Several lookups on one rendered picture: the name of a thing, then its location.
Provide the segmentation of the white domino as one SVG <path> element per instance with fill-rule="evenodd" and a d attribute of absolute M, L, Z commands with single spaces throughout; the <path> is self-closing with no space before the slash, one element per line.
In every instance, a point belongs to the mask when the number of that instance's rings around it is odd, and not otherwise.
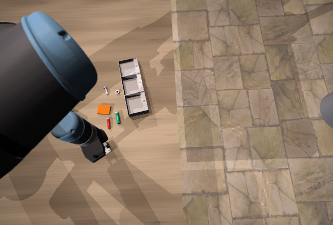
<path fill-rule="evenodd" d="M 111 152 L 110 148 L 105 147 L 106 155 Z"/>

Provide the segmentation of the grey rack of three bins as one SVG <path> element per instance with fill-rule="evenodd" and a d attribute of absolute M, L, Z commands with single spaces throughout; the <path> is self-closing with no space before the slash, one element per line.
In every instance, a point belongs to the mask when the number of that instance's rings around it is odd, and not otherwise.
<path fill-rule="evenodd" d="M 129 117 L 149 113 L 137 57 L 118 61 Z"/>

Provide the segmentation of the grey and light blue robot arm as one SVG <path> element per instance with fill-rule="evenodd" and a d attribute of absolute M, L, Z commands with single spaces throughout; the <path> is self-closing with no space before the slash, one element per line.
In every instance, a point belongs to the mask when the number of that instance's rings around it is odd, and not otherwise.
<path fill-rule="evenodd" d="M 0 22 L 0 179 L 50 132 L 76 145 L 90 139 L 90 123 L 72 109 L 96 82 L 86 53 L 49 15 Z"/>

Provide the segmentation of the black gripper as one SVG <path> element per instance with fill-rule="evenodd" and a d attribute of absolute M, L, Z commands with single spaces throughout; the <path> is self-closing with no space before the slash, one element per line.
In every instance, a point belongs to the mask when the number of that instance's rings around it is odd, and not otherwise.
<path fill-rule="evenodd" d="M 84 156 L 92 163 L 95 163 L 106 155 L 105 147 L 111 147 L 109 143 L 106 142 L 108 140 L 106 133 L 91 123 L 90 125 L 92 127 L 92 135 L 90 139 L 79 146 L 81 146 Z"/>

